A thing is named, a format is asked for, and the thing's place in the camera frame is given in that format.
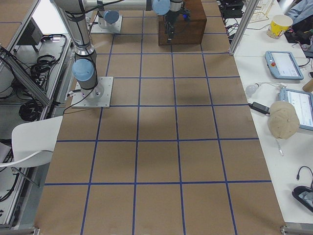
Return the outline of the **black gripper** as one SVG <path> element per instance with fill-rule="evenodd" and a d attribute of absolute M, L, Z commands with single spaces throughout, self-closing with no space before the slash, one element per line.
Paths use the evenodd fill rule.
<path fill-rule="evenodd" d="M 179 15 L 182 15 L 186 22 L 190 21 L 190 11 L 185 7 L 181 7 L 177 12 L 170 10 L 164 16 L 165 34 L 168 34 L 168 43 L 171 43 L 174 38 L 175 27 L 173 24 L 177 21 Z"/>

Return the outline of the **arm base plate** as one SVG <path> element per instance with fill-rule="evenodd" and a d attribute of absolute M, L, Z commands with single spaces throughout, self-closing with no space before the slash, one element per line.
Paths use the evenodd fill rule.
<path fill-rule="evenodd" d="M 119 19 L 113 23 L 109 24 L 103 19 L 99 20 L 97 16 L 94 21 L 94 25 L 91 28 L 91 34 L 120 34 L 122 27 L 123 16 L 120 15 Z"/>
<path fill-rule="evenodd" d="M 74 93 L 71 105 L 73 108 L 109 108 L 111 103 L 113 87 L 113 77 L 100 76 L 98 77 L 98 85 L 90 91 L 82 90 L 78 82 L 76 82 L 76 90 Z"/>

